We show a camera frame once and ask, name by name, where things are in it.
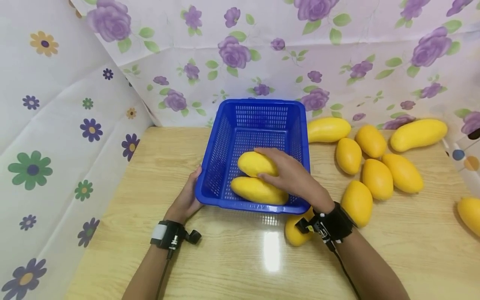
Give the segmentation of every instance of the yellow mango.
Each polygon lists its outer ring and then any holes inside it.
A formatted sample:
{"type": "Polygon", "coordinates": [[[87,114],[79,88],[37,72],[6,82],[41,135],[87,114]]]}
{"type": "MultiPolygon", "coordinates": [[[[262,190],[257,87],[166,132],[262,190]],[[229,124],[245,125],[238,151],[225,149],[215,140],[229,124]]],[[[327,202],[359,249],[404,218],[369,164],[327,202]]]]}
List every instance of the yellow mango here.
{"type": "Polygon", "coordinates": [[[465,225],[480,237],[480,199],[464,197],[456,208],[465,225]]]}
{"type": "Polygon", "coordinates": [[[345,137],[338,141],[335,157],[338,166],[345,173],[354,175],[360,170],[361,149],[354,140],[345,137]]]}
{"type": "Polygon", "coordinates": [[[360,148],[371,158],[379,158],[387,149],[387,142],[384,136],[372,125],[362,126],[355,140],[359,143],[360,148]]]}
{"type": "Polygon", "coordinates": [[[347,137],[350,124],[340,118],[321,118],[308,122],[308,142],[333,143],[347,137]]]}
{"type": "Polygon", "coordinates": [[[232,191],[249,201],[263,204],[285,205],[288,194],[260,178],[237,177],[230,184],[232,191]]]}
{"type": "Polygon", "coordinates": [[[308,233],[303,234],[295,226],[295,224],[302,218],[310,221],[311,218],[313,218],[313,208],[310,207],[310,209],[303,215],[290,215],[285,222],[285,238],[290,245],[295,247],[303,245],[313,237],[313,232],[309,231],[308,233]]]}
{"type": "Polygon", "coordinates": [[[390,145],[398,152],[433,145],[445,137],[447,130],[447,125],[439,120],[414,121],[398,128],[390,137],[390,145]]]}
{"type": "Polygon", "coordinates": [[[255,151],[245,152],[237,162],[239,169],[250,177],[257,177],[259,173],[278,176],[275,163],[263,154],[255,151]]]}
{"type": "Polygon", "coordinates": [[[423,178],[417,168],[405,157],[387,153],[382,162],[392,173],[393,184],[404,192],[414,194],[423,189],[423,178]]]}
{"type": "Polygon", "coordinates": [[[352,180],[343,194],[341,206],[359,228],[365,227],[372,216],[372,193],[365,184],[352,180]]]}
{"type": "Polygon", "coordinates": [[[373,158],[363,164],[362,182],[378,200],[388,200],[393,195],[393,178],[388,167],[373,158]]]}

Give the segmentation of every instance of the green leaf print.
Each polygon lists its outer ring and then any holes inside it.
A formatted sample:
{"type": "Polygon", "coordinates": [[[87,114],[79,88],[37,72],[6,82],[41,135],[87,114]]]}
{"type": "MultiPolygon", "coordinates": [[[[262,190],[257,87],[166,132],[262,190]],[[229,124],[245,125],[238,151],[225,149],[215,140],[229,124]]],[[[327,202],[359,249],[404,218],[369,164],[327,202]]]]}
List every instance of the green leaf print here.
{"type": "Polygon", "coordinates": [[[333,18],[333,23],[338,27],[347,26],[351,21],[352,19],[350,18],[348,13],[341,13],[335,18],[333,18]]]}
{"type": "Polygon", "coordinates": [[[138,33],[139,36],[143,38],[151,38],[155,34],[155,30],[153,30],[150,27],[144,27],[140,29],[140,32],[138,33]]]}
{"type": "Polygon", "coordinates": [[[317,20],[315,22],[307,22],[305,24],[305,27],[303,28],[302,35],[304,36],[314,32],[320,27],[320,25],[322,25],[322,20],[317,20]]]}
{"type": "Polygon", "coordinates": [[[230,32],[230,36],[236,37],[239,42],[244,42],[247,39],[247,35],[242,31],[232,31],[230,32]]]}
{"type": "Polygon", "coordinates": [[[253,24],[255,24],[255,19],[253,18],[253,16],[252,16],[251,14],[248,13],[248,14],[245,16],[245,19],[247,19],[247,24],[248,24],[248,25],[253,25],[253,24]]]}
{"type": "Polygon", "coordinates": [[[340,45],[342,42],[342,33],[335,28],[330,29],[330,42],[332,45],[340,45]]]}
{"type": "Polygon", "coordinates": [[[117,43],[117,46],[119,47],[120,53],[125,53],[132,46],[132,41],[130,40],[129,37],[124,38],[123,40],[117,43]]]}

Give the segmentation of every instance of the wooden table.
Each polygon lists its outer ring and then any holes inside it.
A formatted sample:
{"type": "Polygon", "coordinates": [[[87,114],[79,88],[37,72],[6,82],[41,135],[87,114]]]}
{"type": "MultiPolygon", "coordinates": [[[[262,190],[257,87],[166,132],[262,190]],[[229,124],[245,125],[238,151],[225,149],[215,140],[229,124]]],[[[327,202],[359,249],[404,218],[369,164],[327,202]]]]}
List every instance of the wooden table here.
{"type": "MultiPolygon", "coordinates": [[[[209,134],[201,128],[145,132],[67,299],[121,298],[149,247],[154,225],[202,161],[209,134]]],[[[352,177],[339,171],[334,151],[335,144],[312,144],[310,160],[313,176],[340,201],[352,177]]],[[[456,202],[469,195],[465,184],[439,144],[410,150],[405,157],[423,175],[425,189],[414,196],[395,191],[390,200],[375,203],[362,234],[412,299],[478,300],[480,240],[455,215],[456,202]]],[[[165,298],[355,299],[320,237],[291,247],[283,236],[284,220],[285,215],[202,208],[187,229],[198,230],[203,239],[196,246],[183,244],[165,298]]]]}

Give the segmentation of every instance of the purple flower print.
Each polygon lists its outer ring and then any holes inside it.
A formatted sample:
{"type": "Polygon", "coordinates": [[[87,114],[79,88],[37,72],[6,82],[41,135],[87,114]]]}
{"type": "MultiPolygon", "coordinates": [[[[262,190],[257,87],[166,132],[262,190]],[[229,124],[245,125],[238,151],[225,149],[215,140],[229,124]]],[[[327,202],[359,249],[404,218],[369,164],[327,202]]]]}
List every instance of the purple flower print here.
{"type": "Polygon", "coordinates": [[[254,87],[253,90],[257,96],[266,96],[270,93],[270,87],[266,86],[265,84],[258,84],[258,86],[254,87]]]}
{"type": "Polygon", "coordinates": [[[277,37],[270,42],[270,47],[275,51],[281,51],[285,49],[285,41],[282,38],[277,37]]]}
{"type": "Polygon", "coordinates": [[[352,118],[353,121],[360,121],[361,119],[365,118],[367,115],[359,112],[358,114],[355,114],[352,118]]]}
{"type": "Polygon", "coordinates": [[[469,113],[463,118],[463,122],[465,124],[462,126],[462,133],[471,134],[472,132],[480,128],[480,112],[473,111],[469,113]]]}
{"type": "Polygon", "coordinates": [[[98,227],[98,224],[100,224],[100,220],[96,220],[95,218],[92,218],[89,222],[84,223],[84,229],[80,231],[77,235],[77,237],[80,239],[78,242],[78,246],[84,246],[86,248],[88,244],[90,243],[93,234],[95,233],[96,228],[98,227]]]}
{"type": "Polygon", "coordinates": [[[363,78],[373,68],[373,64],[368,60],[364,60],[361,63],[357,63],[351,69],[350,73],[351,78],[363,78]]]}
{"type": "Polygon", "coordinates": [[[169,82],[166,77],[163,76],[157,76],[153,79],[153,82],[159,85],[168,85],[169,82]]]}
{"type": "Polygon", "coordinates": [[[315,82],[315,83],[322,82],[322,75],[318,71],[311,71],[307,74],[307,76],[308,78],[310,78],[312,82],[315,82]]]}
{"type": "Polygon", "coordinates": [[[412,18],[417,18],[421,14],[421,8],[427,5],[430,0],[408,0],[405,3],[405,8],[400,15],[405,21],[410,21],[412,18]]]}
{"type": "Polygon", "coordinates": [[[411,110],[417,103],[407,100],[400,103],[400,107],[404,110],[411,110]]]}
{"type": "Polygon", "coordinates": [[[195,6],[191,6],[188,9],[188,12],[183,14],[186,25],[193,30],[197,30],[198,27],[202,27],[202,21],[200,20],[201,16],[202,12],[198,11],[195,6]]]}
{"type": "Polygon", "coordinates": [[[452,8],[447,11],[447,17],[453,16],[462,11],[465,6],[472,3],[473,0],[455,0],[452,3],[452,8]]]}
{"type": "Polygon", "coordinates": [[[164,102],[165,106],[171,108],[173,111],[179,111],[187,108],[187,100],[185,100],[183,94],[174,89],[170,89],[168,91],[164,102]]]}
{"type": "Polygon", "coordinates": [[[125,141],[121,142],[121,146],[125,148],[123,151],[123,157],[126,157],[128,161],[132,159],[133,153],[137,149],[140,139],[137,139],[137,135],[134,133],[131,136],[125,135],[125,141]]]}
{"type": "Polygon", "coordinates": [[[430,67],[437,58],[445,55],[452,45],[452,39],[447,37],[447,33],[447,29],[442,26],[422,37],[413,49],[412,65],[430,67]]]}
{"type": "Polygon", "coordinates": [[[427,86],[421,91],[420,99],[433,98],[440,92],[441,89],[442,86],[439,83],[434,82],[432,85],[427,86]]]}
{"type": "Polygon", "coordinates": [[[231,68],[245,69],[247,62],[252,59],[250,50],[240,45],[234,36],[227,36],[225,40],[218,43],[218,49],[223,62],[231,68]]]}
{"type": "Polygon", "coordinates": [[[35,96],[25,96],[22,100],[24,101],[24,106],[28,109],[36,110],[36,108],[40,106],[40,100],[35,99],[35,96]]]}
{"type": "Polygon", "coordinates": [[[102,128],[102,125],[96,123],[95,119],[90,119],[90,121],[84,119],[84,124],[80,125],[80,129],[84,131],[83,137],[88,137],[89,142],[93,142],[94,139],[96,141],[100,140],[100,136],[103,135],[103,131],[100,128],[102,128]]]}
{"type": "Polygon", "coordinates": [[[303,96],[300,101],[305,106],[306,111],[318,110],[325,107],[329,99],[328,95],[330,95],[330,92],[316,88],[310,94],[303,96]]]}
{"type": "Polygon", "coordinates": [[[233,26],[237,25],[237,21],[240,18],[240,10],[236,7],[232,7],[231,9],[227,10],[223,17],[226,20],[225,26],[227,26],[227,28],[232,28],[233,26]]]}
{"type": "Polygon", "coordinates": [[[415,117],[411,115],[401,115],[395,120],[388,121],[384,124],[383,129],[398,129],[400,126],[415,121],[415,117]]]}
{"type": "Polygon", "coordinates": [[[97,0],[96,9],[87,13],[87,24],[108,43],[126,39],[132,32],[126,5],[115,0],[97,0]]]}
{"type": "Polygon", "coordinates": [[[191,63],[187,63],[185,67],[183,67],[183,71],[187,74],[188,79],[198,79],[198,73],[200,72],[198,67],[191,63]]]}
{"type": "Polygon", "coordinates": [[[27,267],[18,267],[13,272],[12,276],[14,279],[7,282],[2,288],[2,292],[9,291],[3,300],[10,300],[17,296],[16,300],[22,300],[25,298],[25,295],[29,290],[34,290],[40,284],[38,280],[40,277],[45,275],[47,268],[44,268],[47,261],[42,259],[36,263],[36,258],[32,258],[27,267]]]}
{"type": "Polygon", "coordinates": [[[36,223],[36,216],[28,215],[24,216],[23,221],[20,222],[20,230],[27,231],[29,228],[32,228],[33,225],[36,223]]]}
{"type": "Polygon", "coordinates": [[[299,9],[298,19],[314,22],[326,17],[339,0],[294,0],[293,5],[299,9]]]}

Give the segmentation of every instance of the human hand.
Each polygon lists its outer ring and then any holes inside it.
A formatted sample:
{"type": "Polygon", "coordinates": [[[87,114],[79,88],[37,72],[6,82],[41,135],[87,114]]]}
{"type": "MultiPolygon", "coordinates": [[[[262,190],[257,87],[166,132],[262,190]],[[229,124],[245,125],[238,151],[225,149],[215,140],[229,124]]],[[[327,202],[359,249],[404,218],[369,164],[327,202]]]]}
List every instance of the human hand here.
{"type": "Polygon", "coordinates": [[[269,157],[278,170],[278,176],[258,174],[266,183],[305,199],[313,208],[325,214],[331,212],[335,204],[328,191],[319,184],[303,165],[276,148],[255,148],[255,152],[269,157]]]}
{"type": "Polygon", "coordinates": [[[178,197],[173,201],[170,208],[165,214],[164,220],[170,220],[185,225],[185,222],[189,217],[196,213],[203,204],[198,202],[195,198],[195,184],[197,178],[202,172],[202,167],[198,166],[197,169],[190,174],[187,183],[181,190],[178,197]]]}

